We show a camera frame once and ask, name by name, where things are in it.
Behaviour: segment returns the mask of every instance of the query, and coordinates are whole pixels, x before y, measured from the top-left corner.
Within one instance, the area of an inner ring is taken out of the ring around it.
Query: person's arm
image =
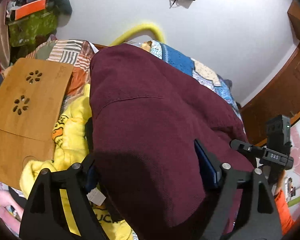
[[[292,217],[290,215],[290,211],[284,193],[281,189],[284,180],[284,175],[285,175],[285,171],[283,171],[282,174],[280,175],[277,183],[277,188],[274,193],[274,197],[275,197],[274,202],[279,212],[283,235],[285,235],[294,224],[294,221],[292,220]]]

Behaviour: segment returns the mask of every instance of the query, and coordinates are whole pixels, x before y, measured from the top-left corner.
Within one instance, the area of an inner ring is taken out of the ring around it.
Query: yellow plush blanket
[[[84,96],[73,101],[57,121],[52,134],[52,139],[56,143],[53,160],[29,161],[24,167],[20,178],[20,188],[26,198],[43,168],[48,168],[52,172],[63,171],[73,163],[81,163],[89,153],[84,127],[92,116],[89,94],[90,85],[87,84]],[[80,235],[71,212],[66,190],[61,189],[60,194],[69,229],[72,233]],[[93,205],[93,211],[110,240],[132,240],[132,229],[125,220],[113,222],[104,205]]]

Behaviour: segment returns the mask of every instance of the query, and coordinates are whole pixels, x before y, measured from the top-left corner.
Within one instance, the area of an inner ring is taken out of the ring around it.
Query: orange book
[[[20,19],[24,16],[27,16],[31,13],[41,11],[45,8],[46,8],[46,0],[37,0],[37,1],[33,1],[31,3],[27,3],[16,10],[15,20],[18,20],[18,19]]]

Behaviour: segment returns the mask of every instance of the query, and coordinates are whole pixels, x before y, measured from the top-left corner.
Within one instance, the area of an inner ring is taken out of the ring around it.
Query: flower-shaped cutout
[[[34,73],[30,72],[29,76],[26,78],[26,81],[29,81],[30,84],[33,83],[33,81],[40,81],[40,77],[42,76],[42,73],[39,73],[39,70],[36,70]]]
[[[26,98],[24,95],[20,96],[20,99],[14,100],[14,103],[16,104],[14,108],[12,109],[13,112],[17,112],[18,115],[22,114],[22,111],[28,110],[28,103],[30,101],[30,98]]]

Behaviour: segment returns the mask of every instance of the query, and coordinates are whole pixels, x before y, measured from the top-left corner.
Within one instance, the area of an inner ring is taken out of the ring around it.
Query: white tag
[[[88,200],[92,203],[95,203],[98,206],[101,206],[102,203],[105,201],[106,196],[102,194],[100,190],[97,188],[93,189],[87,194]]]

